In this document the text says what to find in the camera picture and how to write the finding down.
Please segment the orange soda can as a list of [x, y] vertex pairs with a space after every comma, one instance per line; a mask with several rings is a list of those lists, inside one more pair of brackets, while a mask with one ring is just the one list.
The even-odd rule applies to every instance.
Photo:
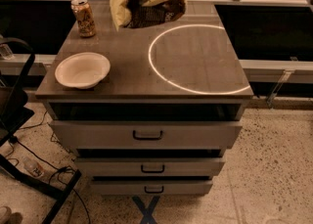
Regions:
[[71, 0], [71, 9], [78, 24], [81, 37], [92, 37], [96, 34], [93, 13], [88, 0]]

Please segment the brown yellow chip bag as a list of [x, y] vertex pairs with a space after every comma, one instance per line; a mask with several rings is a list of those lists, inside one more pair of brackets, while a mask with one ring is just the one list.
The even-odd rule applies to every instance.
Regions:
[[110, 6], [116, 29], [143, 28], [177, 21], [187, 0], [110, 0]]

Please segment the middle grey drawer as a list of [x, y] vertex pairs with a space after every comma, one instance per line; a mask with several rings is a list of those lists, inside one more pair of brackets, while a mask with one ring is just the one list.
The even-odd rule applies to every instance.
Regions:
[[75, 164], [90, 176], [215, 176], [225, 161], [205, 158], [83, 158]]

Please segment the plastic water bottle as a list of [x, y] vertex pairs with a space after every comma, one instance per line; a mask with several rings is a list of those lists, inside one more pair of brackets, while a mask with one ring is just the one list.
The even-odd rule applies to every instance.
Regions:
[[33, 177], [40, 178], [44, 175], [44, 169], [34, 159], [25, 157], [23, 160], [24, 169]]

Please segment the bottom grey drawer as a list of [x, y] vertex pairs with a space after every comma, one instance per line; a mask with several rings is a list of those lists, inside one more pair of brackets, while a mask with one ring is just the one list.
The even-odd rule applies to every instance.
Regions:
[[211, 180], [91, 182], [101, 195], [205, 195], [211, 187]]

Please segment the grey drawer cabinet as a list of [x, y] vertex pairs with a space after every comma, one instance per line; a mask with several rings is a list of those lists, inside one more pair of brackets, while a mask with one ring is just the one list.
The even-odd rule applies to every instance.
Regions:
[[[60, 84], [55, 69], [49, 68], [36, 96], [53, 120], [241, 122], [253, 92], [214, 6], [196, 2], [177, 22], [139, 29], [115, 29], [110, 8], [104, 2], [93, 3], [92, 8], [97, 35], [82, 39], [75, 30], [71, 31], [56, 60], [95, 52], [109, 59], [111, 70], [95, 87], [78, 90]], [[230, 149], [67, 148], [76, 159], [223, 158]], [[212, 181], [214, 177], [87, 176], [91, 182]]]

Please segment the top grey drawer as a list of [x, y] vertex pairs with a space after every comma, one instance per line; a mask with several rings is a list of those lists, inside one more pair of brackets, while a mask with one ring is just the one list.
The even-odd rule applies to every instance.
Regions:
[[81, 149], [227, 149], [236, 141], [239, 121], [112, 122], [53, 120], [58, 139]]

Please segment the grey drawer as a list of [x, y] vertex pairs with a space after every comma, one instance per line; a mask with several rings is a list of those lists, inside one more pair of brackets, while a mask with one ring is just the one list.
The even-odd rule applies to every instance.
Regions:
[[91, 182], [101, 195], [205, 195], [211, 187], [211, 180]]
[[112, 122], [53, 120], [58, 139], [81, 149], [227, 149], [236, 141], [239, 121]]
[[205, 158], [83, 158], [75, 164], [90, 176], [215, 176], [225, 161]]

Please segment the white paper bowl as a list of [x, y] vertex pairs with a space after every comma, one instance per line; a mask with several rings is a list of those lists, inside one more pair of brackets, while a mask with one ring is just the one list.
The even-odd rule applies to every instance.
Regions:
[[74, 54], [61, 61], [55, 70], [57, 81], [68, 88], [89, 89], [110, 72], [110, 61], [92, 52]]

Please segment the shoe tip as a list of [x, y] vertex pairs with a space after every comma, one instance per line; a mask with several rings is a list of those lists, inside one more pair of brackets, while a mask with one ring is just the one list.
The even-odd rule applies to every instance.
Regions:
[[0, 207], [0, 224], [6, 224], [10, 219], [12, 210], [8, 206]]

